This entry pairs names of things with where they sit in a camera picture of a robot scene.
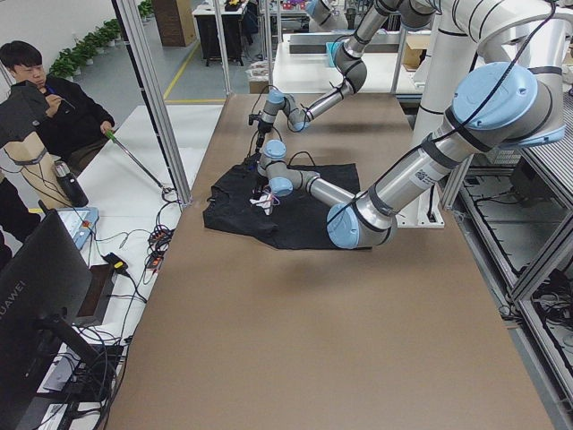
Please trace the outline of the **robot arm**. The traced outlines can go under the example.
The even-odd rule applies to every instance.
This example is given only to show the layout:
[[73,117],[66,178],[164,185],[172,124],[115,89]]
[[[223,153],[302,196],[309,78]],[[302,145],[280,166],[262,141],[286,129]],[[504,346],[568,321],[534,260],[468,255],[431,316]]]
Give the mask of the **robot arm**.
[[268,94],[262,110],[248,117],[250,125],[257,125],[254,152],[258,154],[261,151],[267,135],[275,128],[278,114],[282,113],[286,117],[290,131],[300,133],[318,116],[358,93],[367,79],[363,54],[392,14],[399,15],[404,29],[420,30],[430,23],[435,12],[436,7],[426,1],[372,2],[355,30],[348,36],[336,39],[327,49],[334,68],[341,76],[340,83],[333,85],[307,107],[297,105],[294,94],[286,93],[274,85],[267,87]]
[[398,228],[397,215],[475,153],[511,146],[538,146],[563,138],[557,104],[562,99],[558,66],[526,68],[495,62],[469,73],[458,85],[442,124],[426,135],[366,191],[351,194],[314,171],[287,167],[286,146],[262,147],[258,173],[277,197],[304,189],[327,204],[330,241],[339,248],[381,245]]

